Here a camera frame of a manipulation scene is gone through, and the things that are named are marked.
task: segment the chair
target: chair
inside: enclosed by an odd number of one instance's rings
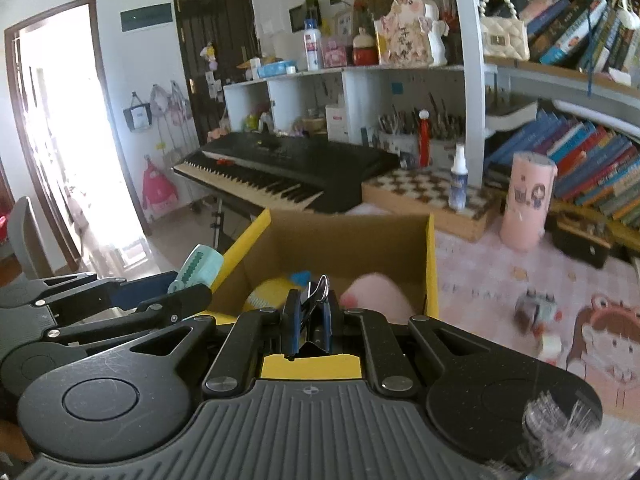
[[[37,280],[53,276],[29,197],[23,196],[15,203],[9,216],[7,235],[25,278]]]

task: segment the blue container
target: blue container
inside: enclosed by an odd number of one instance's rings
[[[265,66],[258,67],[258,76],[260,78],[263,77],[274,77],[277,75],[284,75],[287,73],[288,66],[296,66],[295,61],[278,61],[276,63],[269,63]]]

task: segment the white handbag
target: white handbag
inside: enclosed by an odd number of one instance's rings
[[[484,55],[528,61],[530,52],[527,25],[518,19],[511,0],[503,0],[511,11],[511,18],[487,16],[486,6],[490,1],[480,1],[480,30]]]

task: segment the pink tumbler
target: pink tumbler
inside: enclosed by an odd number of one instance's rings
[[[529,251],[545,234],[546,214],[558,168],[546,156],[532,152],[513,155],[511,184],[500,238],[511,249]]]

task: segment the earphone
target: earphone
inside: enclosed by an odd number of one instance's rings
[[[629,10],[628,0],[622,0],[622,9],[618,11],[620,22],[626,28],[638,30],[640,28],[640,16]]]

